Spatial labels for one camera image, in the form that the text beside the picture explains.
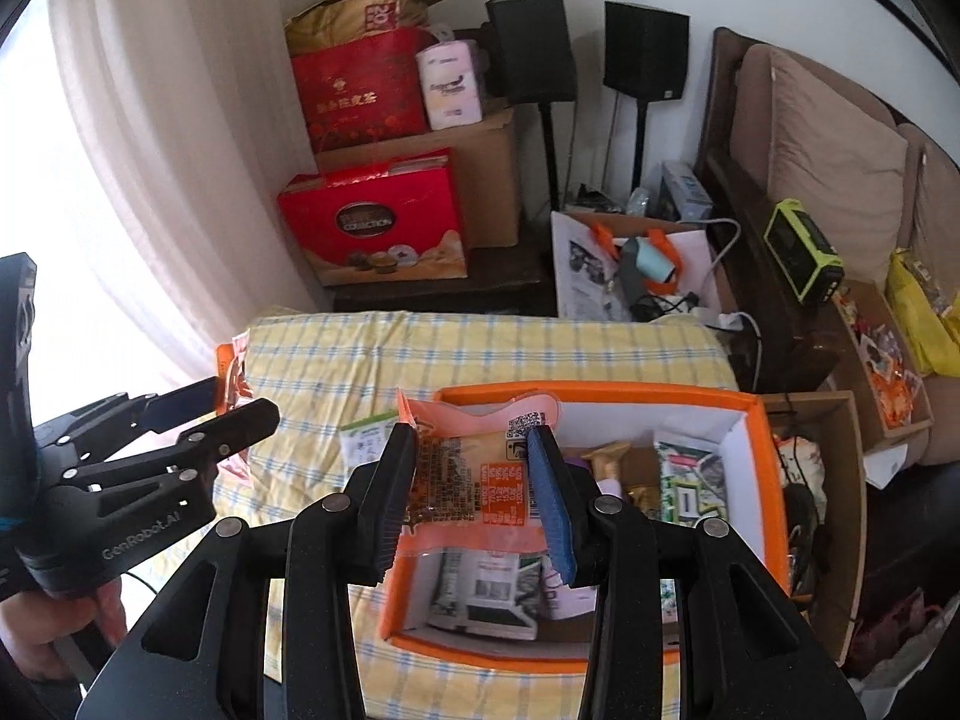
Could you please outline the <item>person's left hand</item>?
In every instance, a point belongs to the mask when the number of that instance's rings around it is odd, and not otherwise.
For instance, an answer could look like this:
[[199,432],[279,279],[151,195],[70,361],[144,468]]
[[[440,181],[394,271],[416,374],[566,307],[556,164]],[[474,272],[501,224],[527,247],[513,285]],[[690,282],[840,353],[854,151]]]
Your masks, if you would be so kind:
[[117,647],[127,632],[121,590],[116,578],[93,596],[75,600],[57,600],[44,592],[7,598],[0,611],[3,647],[21,674],[34,683],[70,678],[70,668],[53,650],[53,642],[96,624],[104,639]]

